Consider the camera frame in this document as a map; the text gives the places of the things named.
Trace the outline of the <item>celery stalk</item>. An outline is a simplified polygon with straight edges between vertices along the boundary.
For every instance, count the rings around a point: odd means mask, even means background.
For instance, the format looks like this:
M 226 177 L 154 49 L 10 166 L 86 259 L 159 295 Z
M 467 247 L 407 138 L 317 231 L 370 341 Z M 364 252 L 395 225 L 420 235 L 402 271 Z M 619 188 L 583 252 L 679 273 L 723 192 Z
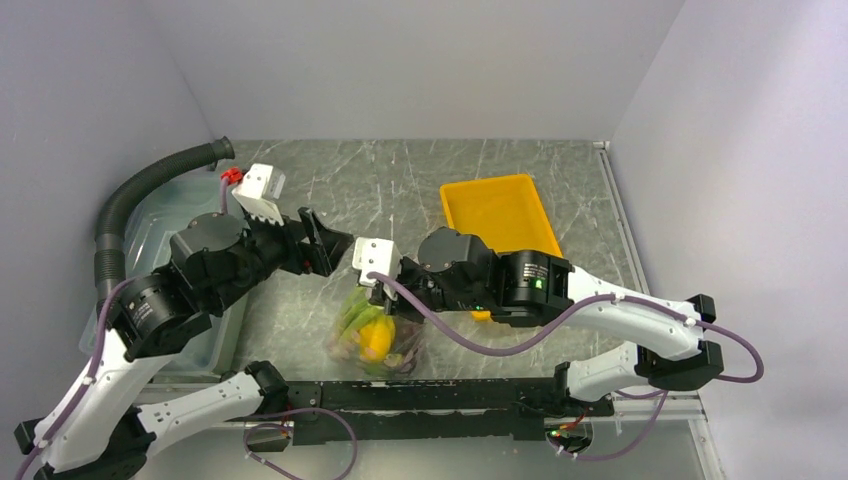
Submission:
M 335 324 L 338 340 L 350 341 L 354 334 L 384 313 L 381 306 L 370 303 L 370 290 L 356 287 L 345 299 Z

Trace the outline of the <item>clear zip top bag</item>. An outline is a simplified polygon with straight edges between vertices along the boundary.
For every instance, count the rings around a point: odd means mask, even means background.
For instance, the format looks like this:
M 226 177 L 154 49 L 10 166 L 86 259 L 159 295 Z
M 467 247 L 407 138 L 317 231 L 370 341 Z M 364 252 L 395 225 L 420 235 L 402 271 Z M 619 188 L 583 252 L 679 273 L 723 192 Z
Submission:
M 330 358 L 368 376 L 410 375 L 423 351 L 424 325 L 388 315 L 369 303 L 369 291 L 357 287 L 338 310 L 327 342 Z

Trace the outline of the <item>yellow banana bunch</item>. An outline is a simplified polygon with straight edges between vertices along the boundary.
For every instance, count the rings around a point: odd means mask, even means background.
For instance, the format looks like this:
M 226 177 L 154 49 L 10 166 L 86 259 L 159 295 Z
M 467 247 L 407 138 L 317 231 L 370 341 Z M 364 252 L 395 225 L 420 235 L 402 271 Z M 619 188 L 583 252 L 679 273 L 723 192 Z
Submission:
M 392 349 L 396 326 L 392 317 L 381 315 L 370 321 L 359 331 L 360 357 L 370 363 L 386 359 Z

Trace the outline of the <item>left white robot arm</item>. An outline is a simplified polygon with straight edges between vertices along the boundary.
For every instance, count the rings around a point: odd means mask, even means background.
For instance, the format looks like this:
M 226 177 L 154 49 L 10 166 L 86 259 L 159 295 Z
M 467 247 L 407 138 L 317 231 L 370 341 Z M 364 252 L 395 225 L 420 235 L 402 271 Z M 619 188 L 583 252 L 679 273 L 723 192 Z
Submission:
M 146 384 L 196 336 L 276 271 L 332 274 L 353 244 L 307 207 L 295 220 L 207 213 L 170 240 L 169 261 L 119 282 L 98 319 L 95 350 L 47 416 L 20 423 L 20 476 L 129 479 L 168 446 L 216 423 L 272 420 L 289 387 L 267 361 L 250 363 L 212 387 L 139 407 Z

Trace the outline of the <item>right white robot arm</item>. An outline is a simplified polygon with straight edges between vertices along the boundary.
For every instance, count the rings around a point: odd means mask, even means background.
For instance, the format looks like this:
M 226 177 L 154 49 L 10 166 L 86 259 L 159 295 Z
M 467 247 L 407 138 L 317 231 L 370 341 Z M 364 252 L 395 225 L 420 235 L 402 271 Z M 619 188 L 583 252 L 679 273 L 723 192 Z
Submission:
M 614 350 L 558 367 L 551 401 L 564 415 L 631 386 L 697 390 L 724 371 L 721 347 L 704 337 L 697 299 L 656 299 L 564 258 L 532 249 L 497 253 L 481 238 L 447 227 L 431 233 L 414 259 L 402 256 L 390 240 L 360 240 L 357 247 L 360 283 L 371 289 L 372 303 L 411 321 L 428 320 L 482 355 L 517 355 L 561 326 L 621 340 Z M 513 347 L 486 347 L 447 326 L 442 312 L 486 312 L 495 322 L 537 332 Z

